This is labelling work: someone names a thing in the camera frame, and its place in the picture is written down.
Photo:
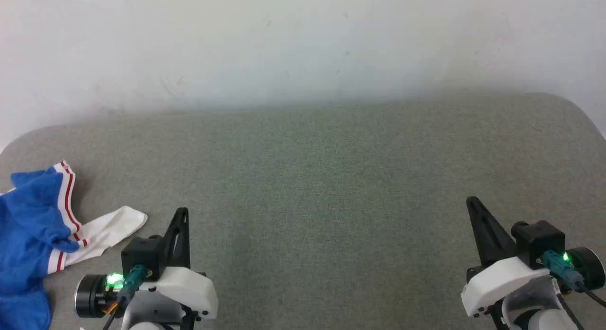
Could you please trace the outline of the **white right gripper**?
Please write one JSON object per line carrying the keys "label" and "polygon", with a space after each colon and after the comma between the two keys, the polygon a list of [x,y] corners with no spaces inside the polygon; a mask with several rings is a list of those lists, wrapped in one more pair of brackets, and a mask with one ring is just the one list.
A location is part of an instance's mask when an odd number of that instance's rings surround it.
{"label": "white right gripper", "polygon": [[486,311],[531,280],[547,276],[548,269],[531,269],[515,257],[517,244],[476,196],[467,198],[467,209],[481,266],[489,266],[470,278],[462,290],[468,317]]}

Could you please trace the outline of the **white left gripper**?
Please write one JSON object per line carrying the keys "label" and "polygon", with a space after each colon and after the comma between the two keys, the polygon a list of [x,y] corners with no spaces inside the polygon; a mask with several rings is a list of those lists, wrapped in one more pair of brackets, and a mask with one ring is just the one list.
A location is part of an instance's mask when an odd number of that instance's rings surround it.
{"label": "white left gripper", "polygon": [[219,301],[214,283],[191,268],[188,208],[177,208],[165,232],[165,263],[168,267],[156,282],[145,282],[138,291],[139,321],[179,321],[186,311],[197,312],[204,321],[218,316]]}

